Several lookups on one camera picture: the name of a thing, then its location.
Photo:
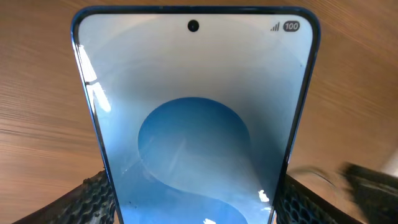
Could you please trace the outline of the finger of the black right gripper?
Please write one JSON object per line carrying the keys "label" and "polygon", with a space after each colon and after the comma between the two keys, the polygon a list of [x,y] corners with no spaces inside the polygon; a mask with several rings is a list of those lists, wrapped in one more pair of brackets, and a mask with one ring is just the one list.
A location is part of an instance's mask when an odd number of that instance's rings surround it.
{"label": "finger of the black right gripper", "polygon": [[397,224],[397,177],[351,163],[342,176],[369,223]]}

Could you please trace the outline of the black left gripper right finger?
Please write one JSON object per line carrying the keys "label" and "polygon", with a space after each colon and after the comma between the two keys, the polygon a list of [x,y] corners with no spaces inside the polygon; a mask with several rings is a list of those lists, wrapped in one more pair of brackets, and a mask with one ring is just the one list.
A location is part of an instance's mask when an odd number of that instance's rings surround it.
{"label": "black left gripper right finger", "polygon": [[286,175],[275,201],[277,224],[361,224]]}

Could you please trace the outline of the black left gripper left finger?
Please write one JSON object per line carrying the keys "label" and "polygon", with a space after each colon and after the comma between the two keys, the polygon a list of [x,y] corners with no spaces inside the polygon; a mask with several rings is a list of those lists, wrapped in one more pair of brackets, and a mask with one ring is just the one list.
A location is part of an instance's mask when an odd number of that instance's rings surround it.
{"label": "black left gripper left finger", "polygon": [[113,224],[116,202],[105,171],[13,224]]}

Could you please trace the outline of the blue smartphone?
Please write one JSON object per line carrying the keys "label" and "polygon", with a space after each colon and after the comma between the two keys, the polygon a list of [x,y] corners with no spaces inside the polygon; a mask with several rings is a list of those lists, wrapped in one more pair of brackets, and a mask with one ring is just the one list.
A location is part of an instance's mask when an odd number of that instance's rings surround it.
{"label": "blue smartphone", "polygon": [[270,223],[320,43],[293,6],[90,6],[72,46],[121,223]]}

